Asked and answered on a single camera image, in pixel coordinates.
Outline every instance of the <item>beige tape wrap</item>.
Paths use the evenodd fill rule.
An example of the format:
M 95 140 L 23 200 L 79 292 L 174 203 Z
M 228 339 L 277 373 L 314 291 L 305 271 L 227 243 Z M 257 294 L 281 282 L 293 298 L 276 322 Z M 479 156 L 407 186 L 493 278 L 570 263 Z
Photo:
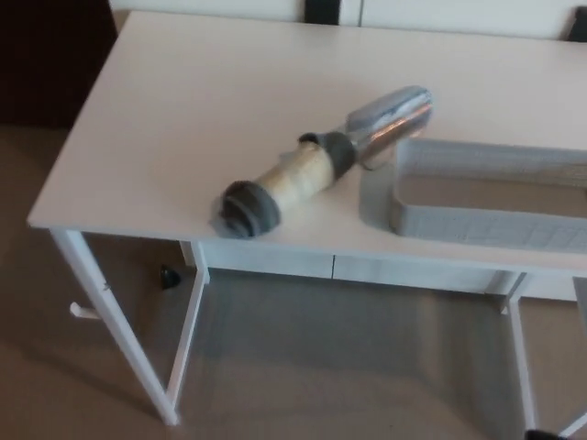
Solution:
M 334 181 L 328 153 L 314 142 L 303 142 L 293 156 L 255 182 L 273 198 L 283 213 L 324 190 Z

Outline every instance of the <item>cylindrical object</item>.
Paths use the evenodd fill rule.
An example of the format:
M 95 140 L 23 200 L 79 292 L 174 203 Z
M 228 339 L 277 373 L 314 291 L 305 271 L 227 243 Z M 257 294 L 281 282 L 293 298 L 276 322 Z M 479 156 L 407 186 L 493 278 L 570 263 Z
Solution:
M 236 181 L 222 197 L 220 215 L 238 237 L 255 237 L 276 227 L 282 213 L 324 190 L 356 161 L 346 135 L 308 133 L 298 150 L 255 181 Z
M 372 169 L 386 149 L 419 133 L 431 115 L 432 94 L 410 85 L 350 113 L 344 131 L 357 150 L 358 162 Z

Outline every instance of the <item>desk top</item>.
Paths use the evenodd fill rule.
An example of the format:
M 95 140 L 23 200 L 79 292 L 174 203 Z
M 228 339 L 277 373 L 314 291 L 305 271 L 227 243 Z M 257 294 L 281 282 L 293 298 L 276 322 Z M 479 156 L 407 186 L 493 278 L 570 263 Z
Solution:
M 587 45 L 135 12 L 28 221 L 215 239 L 210 220 L 229 183 L 407 84 L 434 95 L 427 137 L 587 149 Z M 255 241 L 587 273 L 583 255 L 395 236 L 388 176 L 356 167 Z

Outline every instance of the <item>black object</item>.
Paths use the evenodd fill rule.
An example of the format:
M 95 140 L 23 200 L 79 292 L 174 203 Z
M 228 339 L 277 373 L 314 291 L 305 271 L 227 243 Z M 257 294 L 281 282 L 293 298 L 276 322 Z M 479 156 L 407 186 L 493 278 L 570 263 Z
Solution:
M 545 433 L 544 431 L 538 431 L 537 429 L 530 429 L 526 431 L 524 435 L 525 440 L 567 440 L 566 437 L 559 437 L 556 434 Z
M 579 6 L 575 10 L 575 22 L 570 28 L 567 41 L 587 43 L 587 6 Z
M 304 23 L 338 25 L 340 0 L 305 0 Z
M 165 266 L 164 264 L 161 264 L 159 276 L 161 280 L 161 288 L 164 290 L 171 289 L 182 282 L 182 277 L 180 277 L 180 274 L 169 266 Z

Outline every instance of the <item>gray plastic tray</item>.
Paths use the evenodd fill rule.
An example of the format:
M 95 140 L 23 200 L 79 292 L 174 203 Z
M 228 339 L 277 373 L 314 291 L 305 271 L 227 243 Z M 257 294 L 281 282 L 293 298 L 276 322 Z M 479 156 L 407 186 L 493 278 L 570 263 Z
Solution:
M 411 138 L 395 151 L 400 236 L 587 252 L 587 152 Z

